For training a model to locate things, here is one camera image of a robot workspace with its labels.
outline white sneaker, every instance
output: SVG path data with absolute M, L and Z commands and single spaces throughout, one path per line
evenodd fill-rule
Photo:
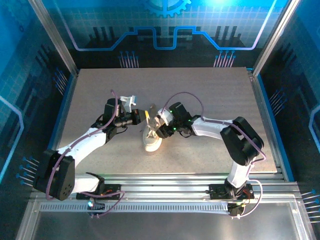
M 148 125 L 143 130 L 143 146 L 147 152 L 158 150 L 162 143 L 162 138 L 159 137 Z
M 147 125 L 143 130 L 142 140 L 144 149 L 147 152 L 154 152 L 158 150 L 162 143 L 162 138 L 159 137 L 154 130 L 156 127 L 159 127 L 160 123 L 155 119 L 157 114 L 157 109 L 154 104 L 150 106 L 150 116 L 147 117 L 146 122 Z

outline shoe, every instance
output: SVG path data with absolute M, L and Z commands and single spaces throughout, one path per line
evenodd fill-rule
M 158 148 L 160 147 L 162 143 L 162 138 L 160 138 L 156 134 L 156 132 L 153 130 L 157 126 L 159 126 L 159 123 L 155 119 L 155 116 L 157 114 L 157 109 L 154 104 L 150 106 L 149 112 L 150 112 L 150 117 L 146 120 L 147 125 L 143 130 L 142 140 L 143 140 L 144 149 L 147 152 L 154 152 L 158 150 Z
M 154 152 L 159 149 L 162 138 L 159 137 L 148 125 L 143 130 L 143 146 L 147 152 Z

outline gray table surface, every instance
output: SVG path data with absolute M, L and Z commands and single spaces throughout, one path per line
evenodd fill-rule
M 244 67 L 233 68 L 128 68 L 82 69 L 63 129 L 60 147 L 84 134 L 104 111 L 112 98 L 137 96 L 137 108 L 146 110 L 155 103 L 162 108 L 167 99 L 181 91 L 192 92 L 204 104 L 205 117 L 233 120 L 242 116 L 264 140 L 267 160 L 257 163 L 253 172 L 275 172 L 266 132 L 254 92 Z M 198 101 L 179 95 L 171 104 L 182 102 L 191 115 L 201 113 Z M 142 131 L 146 123 L 130 126 L 126 133 L 92 152 L 76 168 L 77 173 L 153 174 L 228 173 L 232 159 L 221 140 L 210 137 L 182 138 L 175 134 L 163 140 L 156 152 L 143 148 Z

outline purple cable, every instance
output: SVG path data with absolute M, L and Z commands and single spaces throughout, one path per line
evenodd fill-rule
M 89 197 L 93 197 L 93 198 L 107 198 L 107 197 L 111 197 L 114 195 L 122 194 L 122 196 L 119 198 L 119 200 L 110 209 L 108 209 L 108 211 L 95 215 L 95 217 L 98 219 L 99 217 L 103 217 L 104 215 L 108 214 L 111 210 L 113 210 L 120 203 L 120 201 L 124 198 L 126 192 L 125 191 L 117 191 L 117 192 L 113 192 L 113 193 L 106 194 L 106 195 L 95 195 L 95 194 L 91 194 L 88 192 L 81 192 L 81 193 L 84 195 L 87 195 Z
M 222 121 L 222 120 L 205 119 L 205 118 L 204 118 L 204 112 L 205 112 L 204 104 L 202 103 L 202 101 L 201 101 L 196 95 L 194 95 L 194 94 L 191 93 L 191 92 L 181 91 L 181 92 L 178 92 L 178 93 L 174 94 L 172 97 L 170 97 L 170 98 L 168 99 L 168 101 L 166 101 L 164 107 L 162 108 L 161 113 L 163 113 L 163 111 L 164 111 L 165 108 L 167 107 L 169 101 L 170 101 L 173 97 L 175 97 L 176 95 L 179 95 L 179 94 L 190 94 L 190 95 L 194 96 L 194 97 L 199 101 L 199 103 L 201 104 L 201 108 L 202 108 L 202 111 L 201 111 L 201 119 L 202 119 L 204 122 L 214 123 L 214 124 L 225 124 L 225 125 L 229 125 L 229 126 L 235 128 L 239 133 L 241 133 L 241 134 L 244 136 L 244 138 L 247 139 L 248 142 L 255 148 L 255 150 L 257 150 L 258 153 L 260 153 L 260 154 L 262 155 L 262 158 L 260 158 L 260 159 L 258 159 L 258 160 L 252 161 L 251 164 L 254 164 L 254 163 L 257 163 L 257 162 L 266 160 L 267 157 L 266 157 L 265 153 L 264 153 L 264 152 L 250 139 L 250 137 L 248 137 L 248 135 L 245 134 L 245 132 L 242 131 L 237 125 L 235 125 L 235 124 L 233 124 L 233 123 L 231 123 L 231 122 L 226 122 L 226 121 Z
M 95 135 L 97 134 L 98 132 L 100 132 L 101 130 L 105 129 L 115 118 L 116 114 L 117 114 L 117 109 L 118 109 L 118 96 L 117 94 L 115 93 L 115 91 L 111 90 L 111 93 L 113 94 L 114 98 L 115 98 L 115 108 L 114 108 L 114 112 L 113 112 L 113 115 L 112 117 L 110 118 L 110 120 L 104 125 L 102 126 L 101 128 L 93 131 L 90 135 L 85 135 L 81 138 L 79 138 L 78 140 L 76 140 L 73 144 L 70 145 L 69 148 L 67 148 L 64 153 L 61 154 L 61 156 L 59 157 L 58 161 L 56 161 L 54 167 L 52 168 L 52 172 L 51 172 L 51 175 L 49 177 L 49 181 L 48 181 L 48 184 L 46 186 L 46 190 L 45 190 L 45 198 L 48 200 L 48 201 L 51 201 L 54 199 L 54 197 L 50 197 L 49 195 L 49 192 L 50 192 L 50 187 L 51 187 L 51 184 L 52 184 L 52 181 L 54 179 L 54 175 L 56 173 L 56 170 L 60 164 L 60 162 L 62 161 L 62 159 L 64 158 L 64 156 L 70 152 L 70 150 L 75 146 L 77 145 L 78 143 L 80 143 L 82 140 L 86 139 L 87 137 L 90 137 L 92 135 Z

